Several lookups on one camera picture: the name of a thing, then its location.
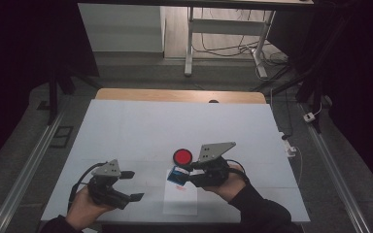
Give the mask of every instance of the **small box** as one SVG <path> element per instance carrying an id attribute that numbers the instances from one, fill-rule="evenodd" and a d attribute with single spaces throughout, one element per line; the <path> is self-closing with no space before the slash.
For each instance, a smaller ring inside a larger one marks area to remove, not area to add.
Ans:
<path id="1" fill-rule="evenodd" d="M 176 183 L 177 185 L 184 186 L 189 180 L 189 171 L 175 166 L 166 179 L 168 182 Z"/>

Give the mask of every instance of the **aluminum rail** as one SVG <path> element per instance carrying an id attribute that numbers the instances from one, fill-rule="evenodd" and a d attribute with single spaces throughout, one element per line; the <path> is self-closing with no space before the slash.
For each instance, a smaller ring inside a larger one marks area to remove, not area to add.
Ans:
<path id="1" fill-rule="evenodd" d="M 307 112 L 302 108 L 301 104 L 298 104 L 298 107 L 301 109 L 303 115 L 307 114 Z M 362 211 L 360 210 L 355 197 L 350 192 L 347 183 L 345 182 L 322 135 L 317 133 L 312 124 L 308 124 L 308 130 L 322 157 L 322 162 L 325 165 L 326 170 L 328 171 L 328 174 L 332 179 L 332 182 L 334 183 L 335 189 L 337 190 L 339 197 L 346 206 L 347 213 L 350 216 L 351 222 L 356 229 L 356 232 L 370 233 L 371 231 L 364 218 L 364 215 L 362 214 Z"/>
<path id="2" fill-rule="evenodd" d="M 52 125 L 48 125 L 39 139 L 37 145 L 29 155 L 28 160 L 23 166 L 17 180 L 7 195 L 4 203 L 0 208 L 0 232 L 5 232 L 12 217 L 14 216 L 17 206 L 29 186 L 41 160 L 50 145 L 51 139 L 56 131 L 57 126 L 65 114 L 65 110 L 70 103 L 70 97 L 65 97 L 61 100 L 60 111 Z"/>

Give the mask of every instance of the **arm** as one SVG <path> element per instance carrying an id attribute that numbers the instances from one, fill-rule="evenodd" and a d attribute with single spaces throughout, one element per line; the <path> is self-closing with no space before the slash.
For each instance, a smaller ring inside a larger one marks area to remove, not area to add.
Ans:
<path id="1" fill-rule="evenodd" d="M 243 179 L 229 173 L 228 180 L 221 186 L 204 187 L 218 194 L 222 199 L 241 212 L 241 224 L 245 232 L 296 233 L 299 228 L 291 222 L 290 213 L 283 206 L 266 199 Z"/>
<path id="2" fill-rule="evenodd" d="M 82 232 L 89 227 L 102 214 L 113 210 L 113 207 L 106 205 L 96 205 L 89 196 L 89 191 L 85 186 L 75 196 L 71 209 L 66 217 L 59 216 L 50 220 L 41 233 L 75 233 Z"/>

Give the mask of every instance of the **cable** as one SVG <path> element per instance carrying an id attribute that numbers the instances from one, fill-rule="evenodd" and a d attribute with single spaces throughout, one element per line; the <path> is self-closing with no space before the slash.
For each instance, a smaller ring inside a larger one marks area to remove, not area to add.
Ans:
<path id="1" fill-rule="evenodd" d="M 204 17 L 204 9 L 201 8 L 201 18 Z M 192 48 L 194 51 L 196 52 L 207 52 L 209 54 L 213 54 L 213 55 L 218 55 L 218 56 L 236 56 L 236 55 L 240 55 L 240 54 L 243 54 L 247 49 L 241 49 L 241 47 L 247 47 L 247 46 L 250 46 L 250 45 L 254 45 L 254 44 L 257 44 L 258 42 L 252 42 L 252 43 L 249 43 L 249 44 L 246 44 L 246 45 L 241 45 L 242 44 L 242 41 L 244 40 L 244 36 L 241 38 L 241 41 L 239 43 L 238 46 L 234 46 L 234 47 L 226 47 L 226 48 L 218 48 L 218 49 L 207 49 L 205 47 L 205 43 L 204 43 L 204 34 L 201 33 L 201 43 L 202 43 L 202 47 L 204 48 L 204 50 L 197 50 L 193 45 L 192 45 Z M 216 52 L 213 52 L 213 51 L 216 51 L 216 50 L 230 50 L 230 49 L 235 49 L 237 48 L 239 50 L 238 53 L 233 53 L 233 54 L 220 54 L 220 53 L 216 53 Z"/>
<path id="2" fill-rule="evenodd" d="M 247 21 L 250 20 L 251 12 L 252 12 L 252 10 L 250 10 L 250 13 L 248 14 Z M 241 47 L 242 41 L 244 41 L 244 37 L 245 37 L 245 35 L 242 36 L 241 41 L 239 42 L 239 45 L 238 45 L 238 49 Z"/>
<path id="3" fill-rule="evenodd" d="M 239 176 L 241 176 L 242 179 L 244 179 L 245 184 L 250 183 L 250 179 L 247 177 L 247 174 L 245 174 L 244 172 L 242 172 L 238 169 L 235 169 L 235 168 L 227 168 L 227 171 L 230 172 L 230 173 L 235 173 L 235 174 L 238 174 Z"/>
<path id="4" fill-rule="evenodd" d="M 287 105 L 288 120 L 289 120 L 289 129 L 290 129 L 290 133 L 289 133 L 289 134 L 286 134 L 286 135 L 290 137 L 290 136 L 292 136 L 292 134 L 293 134 L 293 127 L 292 127 L 292 119 L 291 119 L 291 117 L 290 117 L 290 111 L 289 111 L 287 89 L 286 89 L 286 105 Z"/>
<path id="5" fill-rule="evenodd" d="M 234 162 L 234 163 L 238 164 L 238 165 L 242 168 L 242 171 L 244 172 L 244 174 L 247 174 L 247 173 L 245 172 L 244 166 L 242 166 L 242 164 L 239 163 L 238 161 L 235 161 L 235 160 L 233 160 L 233 159 L 225 159 L 225 161 L 227 161 L 227 162 Z"/>
<path id="6" fill-rule="evenodd" d="M 301 184 L 301 177 L 302 177 L 302 166 L 303 166 L 303 161 L 302 161 L 302 152 L 301 150 L 299 149 L 299 147 L 294 147 L 295 149 L 297 149 L 299 151 L 299 157 L 301 158 L 301 168 L 299 170 L 299 177 L 298 177 L 298 187 L 299 185 Z"/>
<path id="7" fill-rule="evenodd" d="M 212 15 L 212 12 L 211 12 L 211 8 L 210 8 L 210 15 L 211 15 L 211 18 L 214 18 L 214 16 Z"/>
<path id="8" fill-rule="evenodd" d="M 241 20 L 242 16 L 244 15 L 244 10 L 236 10 L 236 12 L 241 11 L 241 15 L 236 20 Z"/>
<path id="9" fill-rule="evenodd" d="M 273 88 L 270 89 L 270 105 L 271 105 L 272 115 L 275 118 L 275 115 L 274 115 L 274 106 L 272 105 L 272 90 L 273 90 Z M 279 128 L 280 131 L 284 131 L 284 129 L 289 129 L 290 133 L 289 134 L 285 134 L 285 135 L 287 135 L 287 137 L 290 137 L 293 134 L 293 126 L 292 126 L 292 118 L 290 117 L 287 90 L 286 90 L 286 106 L 287 106 L 287 111 L 288 111 L 289 128 L 281 126 L 281 124 L 279 124 L 276 119 L 275 119 L 275 122 L 277 123 L 277 126 L 278 126 L 278 128 Z"/>
<path id="10" fill-rule="evenodd" d="M 260 74 L 258 73 L 258 66 L 259 65 L 261 65 L 262 63 L 265 63 L 266 65 L 268 65 L 268 66 L 274 66 L 274 67 L 276 67 L 276 66 L 279 66 L 279 65 L 285 65 L 280 71 L 278 71 L 277 72 L 277 74 L 275 74 L 272 78 L 270 78 L 270 79 L 263 79 L 261 76 L 260 76 Z M 267 62 L 267 59 L 265 59 L 265 58 L 262 58 L 261 57 L 261 62 L 260 63 L 258 63 L 256 66 L 255 66 L 255 75 L 256 75 L 256 77 L 259 79 L 259 80 L 261 80 L 261 81 L 264 81 L 264 82 L 271 82 L 271 81 L 273 81 L 273 80 L 277 80 L 278 78 L 280 78 L 284 73 L 286 73 L 287 71 L 288 71 L 288 68 L 290 68 L 289 66 L 288 66 L 288 63 L 287 62 L 283 62 L 283 63 L 275 63 L 275 64 L 268 64 L 268 62 Z M 256 90 L 257 89 L 257 87 L 254 87 L 254 88 L 252 88 L 252 89 L 250 89 L 250 91 L 254 91 L 254 90 Z"/>
<path id="11" fill-rule="evenodd" d="M 71 208 L 71 205 L 72 205 L 72 202 L 74 202 L 74 199 L 75 199 L 75 194 L 77 193 L 78 191 L 78 187 L 80 186 L 80 184 L 82 183 L 83 179 L 86 177 L 86 175 L 92 171 L 94 168 L 96 167 L 101 167 L 102 165 L 105 165 L 107 164 L 108 162 L 104 162 L 104 163 L 97 163 L 93 166 L 91 166 L 90 168 L 88 168 L 84 174 L 80 177 L 80 179 L 78 180 L 77 183 L 75 183 L 72 188 L 71 188 L 71 194 L 69 195 L 69 201 L 68 201 L 68 211 L 69 209 Z"/>
<path id="12" fill-rule="evenodd" d="M 260 89 L 263 89 L 264 87 L 268 86 L 272 82 L 276 82 L 278 79 L 280 79 L 286 72 L 290 71 L 290 66 L 284 66 L 281 70 L 279 70 L 271 79 L 268 81 L 265 81 L 265 83 L 262 83 L 256 87 L 252 87 L 249 89 L 249 92 L 253 91 L 259 91 Z"/>
<path id="13" fill-rule="evenodd" d="M 196 87 L 198 87 L 201 90 L 206 90 L 204 87 L 202 87 L 201 85 L 199 85 L 197 83 L 193 83 L 193 85 L 196 86 Z"/>
<path id="14" fill-rule="evenodd" d="M 314 113 L 314 116 L 317 115 L 317 114 L 319 114 L 320 111 L 321 111 L 321 109 L 322 109 L 322 102 L 320 102 L 320 109 L 316 113 Z"/>

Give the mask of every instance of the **black curtain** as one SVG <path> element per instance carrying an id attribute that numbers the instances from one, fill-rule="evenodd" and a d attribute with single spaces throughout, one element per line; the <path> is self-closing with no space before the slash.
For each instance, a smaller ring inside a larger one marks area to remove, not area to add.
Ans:
<path id="1" fill-rule="evenodd" d="M 373 173 L 373 0 L 361 1 L 325 68 L 329 114 Z"/>
<path id="2" fill-rule="evenodd" d="M 70 69 L 99 76 L 76 2 L 0 1 L 0 149 L 31 89 Z"/>

